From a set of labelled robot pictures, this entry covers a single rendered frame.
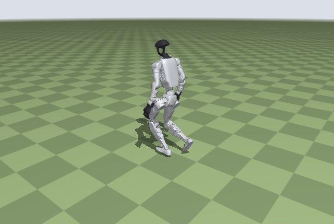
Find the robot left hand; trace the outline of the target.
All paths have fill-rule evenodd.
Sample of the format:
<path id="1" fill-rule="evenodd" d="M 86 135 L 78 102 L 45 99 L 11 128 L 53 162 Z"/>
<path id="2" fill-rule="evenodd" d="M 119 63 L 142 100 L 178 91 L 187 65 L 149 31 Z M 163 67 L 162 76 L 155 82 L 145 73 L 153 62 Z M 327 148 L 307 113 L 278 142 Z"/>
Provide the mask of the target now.
<path id="1" fill-rule="evenodd" d="M 147 119 L 150 119 L 149 118 L 149 114 L 150 114 L 150 111 L 151 111 L 151 108 L 153 107 L 154 103 L 151 104 L 151 106 L 149 104 L 147 104 L 147 106 L 144 108 L 144 116 L 147 118 Z"/>

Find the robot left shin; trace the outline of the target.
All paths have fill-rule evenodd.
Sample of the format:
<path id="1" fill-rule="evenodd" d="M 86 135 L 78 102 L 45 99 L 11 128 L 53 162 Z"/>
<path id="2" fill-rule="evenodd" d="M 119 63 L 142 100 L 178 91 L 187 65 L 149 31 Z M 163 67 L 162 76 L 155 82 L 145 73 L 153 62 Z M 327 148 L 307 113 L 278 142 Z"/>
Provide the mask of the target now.
<path id="1" fill-rule="evenodd" d="M 159 143 L 163 147 L 163 149 L 167 150 L 166 147 L 168 148 L 168 146 L 167 146 L 167 144 L 164 140 L 161 128 L 159 126 L 155 127 L 155 125 L 152 121 L 149 122 L 149 127 L 150 127 L 150 130 L 153 133 L 154 137 L 156 138 L 156 140 L 159 141 Z"/>

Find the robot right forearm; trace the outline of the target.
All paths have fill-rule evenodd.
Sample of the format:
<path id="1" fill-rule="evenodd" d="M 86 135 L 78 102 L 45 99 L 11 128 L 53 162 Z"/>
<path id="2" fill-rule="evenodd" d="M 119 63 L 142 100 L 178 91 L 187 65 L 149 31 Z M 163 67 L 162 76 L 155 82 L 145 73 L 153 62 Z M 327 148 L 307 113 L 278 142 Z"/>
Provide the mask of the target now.
<path id="1" fill-rule="evenodd" d="M 184 84 L 185 84 L 185 80 L 183 81 L 179 81 L 179 84 L 178 84 L 178 87 L 177 87 L 177 91 L 176 91 L 176 94 L 180 94 L 180 92 L 182 92 L 183 90 L 183 87 L 184 87 Z"/>

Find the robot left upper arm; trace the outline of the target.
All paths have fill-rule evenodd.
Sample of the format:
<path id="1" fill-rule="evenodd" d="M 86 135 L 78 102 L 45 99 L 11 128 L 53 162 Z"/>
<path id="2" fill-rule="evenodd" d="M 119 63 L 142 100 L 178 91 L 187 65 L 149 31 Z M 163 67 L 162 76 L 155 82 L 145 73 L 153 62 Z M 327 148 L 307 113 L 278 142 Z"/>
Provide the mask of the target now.
<path id="1" fill-rule="evenodd" d="M 160 84 L 160 69 L 162 67 L 161 61 L 157 61 L 152 64 L 152 70 L 153 70 L 153 79 L 154 82 L 156 83 L 156 89 L 159 89 L 161 84 Z"/>

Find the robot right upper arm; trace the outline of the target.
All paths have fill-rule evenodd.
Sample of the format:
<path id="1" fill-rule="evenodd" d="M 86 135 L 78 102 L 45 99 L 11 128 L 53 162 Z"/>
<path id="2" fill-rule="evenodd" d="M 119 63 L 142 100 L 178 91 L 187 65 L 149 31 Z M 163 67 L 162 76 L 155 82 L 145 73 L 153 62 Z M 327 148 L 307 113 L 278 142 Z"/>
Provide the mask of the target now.
<path id="1" fill-rule="evenodd" d="M 183 80 L 185 80 L 186 77 L 185 77 L 184 71 L 182 69 L 180 59 L 179 58 L 175 58 L 175 59 L 176 59 L 176 62 L 177 62 L 177 67 L 178 67 L 179 81 L 183 81 Z"/>

